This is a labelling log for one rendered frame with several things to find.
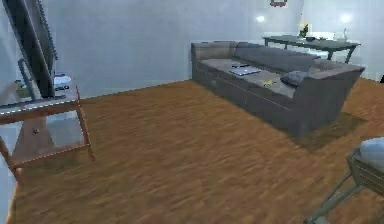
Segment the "grey chair with pale cushion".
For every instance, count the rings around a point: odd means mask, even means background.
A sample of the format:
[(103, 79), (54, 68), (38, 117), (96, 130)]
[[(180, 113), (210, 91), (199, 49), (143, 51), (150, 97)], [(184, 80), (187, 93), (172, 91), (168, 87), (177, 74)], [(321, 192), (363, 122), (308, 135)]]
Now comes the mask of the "grey chair with pale cushion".
[(346, 158), (348, 173), (303, 224), (331, 224), (326, 215), (364, 188), (384, 198), (384, 136), (361, 142)]

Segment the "grey laptop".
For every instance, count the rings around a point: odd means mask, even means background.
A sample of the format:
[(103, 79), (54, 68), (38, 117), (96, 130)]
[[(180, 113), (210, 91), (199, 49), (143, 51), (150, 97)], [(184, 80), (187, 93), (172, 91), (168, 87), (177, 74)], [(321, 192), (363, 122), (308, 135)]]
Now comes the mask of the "grey laptop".
[(244, 76), (258, 72), (261, 72), (261, 69), (258, 69), (256, 67), (236, 67), (230, 70), (230, 73), (235, 74), (237, 76)]

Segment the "dark grey cushion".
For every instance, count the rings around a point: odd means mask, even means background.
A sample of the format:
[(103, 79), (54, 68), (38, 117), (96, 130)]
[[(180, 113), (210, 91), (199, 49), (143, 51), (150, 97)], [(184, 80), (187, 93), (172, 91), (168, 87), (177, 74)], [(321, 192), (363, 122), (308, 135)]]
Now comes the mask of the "dark grey cushion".
[(289, 86), (297, 87), (301, 82), (310, 75), (309, 72), (304, 71), (291, 71), (283, 74), (280, 80)]

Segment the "grey sofa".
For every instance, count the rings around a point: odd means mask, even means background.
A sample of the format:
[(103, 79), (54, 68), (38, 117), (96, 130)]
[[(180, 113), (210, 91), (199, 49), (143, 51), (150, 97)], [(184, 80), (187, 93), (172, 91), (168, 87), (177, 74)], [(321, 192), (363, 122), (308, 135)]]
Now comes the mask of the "grey sofa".
[[(249, 42), (213, 41), (191, 45), (192, 79), (274, 127), (295, 137), (334, 122), (364, 68), (315, 55)], [(237, 76), (232, 65), (261, 72)], [(280, 77), (309, 72), (299, 86)], [(274, 84), (264, 87), (263, 82)]]

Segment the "brown wooden tv stand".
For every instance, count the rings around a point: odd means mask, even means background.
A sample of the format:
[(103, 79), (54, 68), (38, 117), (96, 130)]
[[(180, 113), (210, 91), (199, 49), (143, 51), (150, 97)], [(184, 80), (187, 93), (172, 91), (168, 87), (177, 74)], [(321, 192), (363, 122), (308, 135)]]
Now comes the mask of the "brown wooden tv stand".
[(21, 123), (12, 151), (0, 136), (0, 154), (18, 183), (22, 168), (38, 160), (77, 150), (95, 159), (76, 81), (67, 76), (70, 89), (55, 91), (55, 98), (0, 105), (0, 126)]

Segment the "white box with dark device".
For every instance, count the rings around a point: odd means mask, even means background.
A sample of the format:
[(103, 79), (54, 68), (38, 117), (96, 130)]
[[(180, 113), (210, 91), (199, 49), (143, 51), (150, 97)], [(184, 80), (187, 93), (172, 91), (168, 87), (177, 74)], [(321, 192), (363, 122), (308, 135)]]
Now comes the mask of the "white box with dark device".
[(70, 89), (72, 78), (67, 75), (55, 76), (54, 77), (54, 90), (55, 91), (66, 91)]

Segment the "black television set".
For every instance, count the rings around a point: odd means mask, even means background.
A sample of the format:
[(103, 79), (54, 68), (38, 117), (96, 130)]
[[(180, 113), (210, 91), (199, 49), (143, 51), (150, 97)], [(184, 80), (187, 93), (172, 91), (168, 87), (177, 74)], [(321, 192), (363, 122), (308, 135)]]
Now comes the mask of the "black television set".
[(35, 100), (55, 98), (55, 61), (58, 59), (41, 0), (1, 0), (21, 50), (18, 67), (24, 84)]

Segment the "white object on table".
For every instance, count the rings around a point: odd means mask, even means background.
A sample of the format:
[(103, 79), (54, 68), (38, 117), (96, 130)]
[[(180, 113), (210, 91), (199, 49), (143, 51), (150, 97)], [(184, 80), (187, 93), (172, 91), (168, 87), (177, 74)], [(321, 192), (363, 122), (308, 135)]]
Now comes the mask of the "white object on table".
[(335, 32), (333, 39), (339, 42), (346, 42), (348, 40), (347, 29), (344, 29), (342, 32)]

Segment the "dark green table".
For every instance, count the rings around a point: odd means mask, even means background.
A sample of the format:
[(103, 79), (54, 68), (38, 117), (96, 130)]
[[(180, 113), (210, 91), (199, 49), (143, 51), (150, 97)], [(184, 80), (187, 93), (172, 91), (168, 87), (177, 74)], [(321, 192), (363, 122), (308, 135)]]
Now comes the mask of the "dark green table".
[(296, 46), (302, 48), (315, 49), (327, 52), (327, 59), (331, 60), (335, 52), (348, 50), (345, 63), (349, 63), (354, 50), (359, 46), (359, 43), (341, 42), (334, 40), (319, 40), (314, 39), (307, 41), (305, 38), (299, 38), (293, 35), (279, 35), (264, 37), (264, 45), (268, 46), (270, 43), (283, 44), (284, 48), (288, 46)]

